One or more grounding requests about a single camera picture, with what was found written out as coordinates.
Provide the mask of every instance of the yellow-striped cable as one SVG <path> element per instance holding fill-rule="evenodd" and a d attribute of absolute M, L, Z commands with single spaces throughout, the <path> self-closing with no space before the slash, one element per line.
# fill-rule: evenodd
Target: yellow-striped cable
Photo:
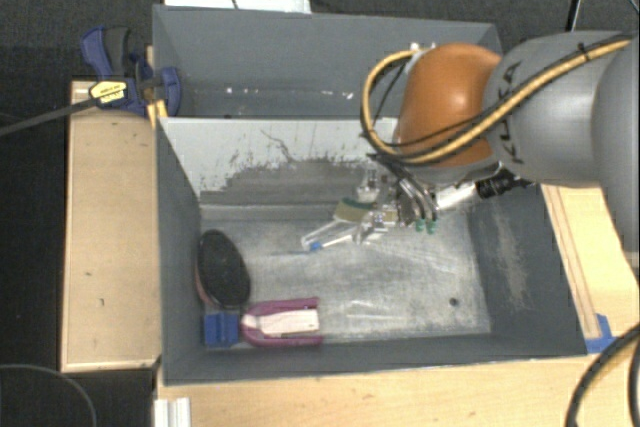
<path fill-rule="evenodd" d="M 461 134 L 459 137 L 449 141 L 446 145 L 425 153 L 424 155 L 419 155 L 416 157 L 404 157 L 402 161 L 407 164 L 428 164 L 430 162 L 442 159 L 444 157 L 449 156 L 450 154 L 458 151 L 460 148 L 464 147 L 466 144 L 473 141 L 476 137 L 480 136 L 487 130 L 491 129 L 496 123 L 498 123 L 504 116 L 509 114 L 513 109 L 515 109 L 521 102 L 526 100 L 529 96 L 535 93 L 538 89 L 545 86 L 552 80 L 570 72 L 571 70 L 582 66 L 583 64 L 593 60 L 598 59 L 600 57 L 604 57 L 612 52 L 616 52 L 626 47 L 629 44 L 629 40 L 616 41 L 613 43 L 608 43 L 602 45 L 600 47 L 594 48 L 592 50 L 588 50 L 582 54 L 573 57 L 566 62 L 563 62 L 553 68 L 545 71 L 539 76 L 535 77 L 528 84 L 526 84 L 522 89 L 520 89 L 516 94 L 514 94 L 511 98 L 509 98 L 505 103 L 500 105 L 496 110 L 491 112 L 486 118 L 484 118 L 480 123 L 478 123 L 471 130 Z M 411 57 L 417 52 L 420 52 L 422 49 L 417 50 L 403 50 L 400 52 L 396 52 L 384 58 L 380 61 L 369 73 L 367 76 L 367 80 L 365 81 L 363 90 L 362 90 L 362 125 L 365 132 L 368 134 L 369 140 L 371 144 L 380 152 L 385 153 L 387 155 L 392 156 L 400 156 L 402 157 L 402 153 L 399 152 L 396 148 L 393 148 L 386 144 L 373 128 L 373 124 L 371 122 L 371 110 L 369 107 L 369 97 L 371 94 L 371 89 L 373 87 L 374 81 L 378 74 L 387 66 L 398 61 L 400 59 L 406 59 L 407 57 Z"/>

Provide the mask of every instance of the black oval object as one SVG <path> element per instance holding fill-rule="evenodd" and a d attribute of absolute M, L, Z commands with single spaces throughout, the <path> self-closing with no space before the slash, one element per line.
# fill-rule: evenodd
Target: black oval object
<path fill-rule="evenodd" d="M 238 248 L 221 231 L 209 230 L 200 238 L 196 270 L 202 291 L 221 308 L 240 308 L 249 300 L 247 267 Z"/>

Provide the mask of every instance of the gray bin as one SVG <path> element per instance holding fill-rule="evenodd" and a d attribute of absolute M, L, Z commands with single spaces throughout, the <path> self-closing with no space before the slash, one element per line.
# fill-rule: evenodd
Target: gray bin
<path fill-rule="evenodd" d="M 297 254 L 299 235 L 359 183 L 368 151 L 359 90 L 369 69 L 411 42 L 460 40 L 499 51 L 487 24 L 155 8 L 156 66 L 179 68 L 187 99 L 157 137 L 168 385 L 586 352 L 535 187 L 452 214 L 431 236 Z M 318 295 L 326 343 L 207 350 L 194 261 L 209 228 L 245 256 L 251 301 Z M 366 317 L 363 304 L 373 321 L 353 320 Z"/>

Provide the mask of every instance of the wooden table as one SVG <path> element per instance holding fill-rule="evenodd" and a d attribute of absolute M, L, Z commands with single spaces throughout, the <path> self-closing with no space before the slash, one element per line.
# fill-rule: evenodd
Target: wooden table
<path fill-rule="evenodd" d="M 86 84 L 74 84 L 74 96 Z M 153 366 L 161 352 L 153 131 L 92 109 L 71 119 L 62 370 Z M 599 190 L 545 188 L 583 330 L 638 321 L 638 287 Z M 581 427 L 630 425 L 621 354 L 588 394 Z M 593 356 L 367 375 L 164 387 L 191 399 L 192 425 L 560 426 Z"/>

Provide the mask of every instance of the blue object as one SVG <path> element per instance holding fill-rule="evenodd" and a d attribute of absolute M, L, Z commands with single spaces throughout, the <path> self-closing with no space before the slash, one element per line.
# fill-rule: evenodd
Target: blue object
<path fill-rule="evenodd" d="M 204 343 L 210 348 L 229 348 L 238 343 L 240 335 L 237 313 L 210 313 L 204 316 Z"/>
<path fill-rule="evenodd" d="M 600 332 L 602 336 L 600 338 L 589 338 L 584 341 L 587 346 L 587 352 L 589 354 L 597 354 L 605 350 L 609 345 L 611 345 L 616 337 L 611 334 L 611 326 L 609 326 L 609 321 L 607 317 L 604 315 L 600 315 L 596 313 L 596 318 L 598 319 L 598 324 L 600 325 Z"/>
<path fill-rule="evenodd" d="M 147 102 L 142 98 L 141 91 L 145 87 L 164 86 L 167 113 L 169 116 L 175 116 L 182 97 L 177 70 L 165 67 L 161 70 L 159 79 L 154 80 L 153 69 L 144 56 L 128 51 L 129 32 L 129 29 L 123 27 L 105 29 L 98 26 L 87 31 L 80 40 L 82 57 L 94 69 L 98 80 L 116 77 L 127 83 L 125 98 L 98 107 L 120 109 L 144 118 L 147 115 Z"/>

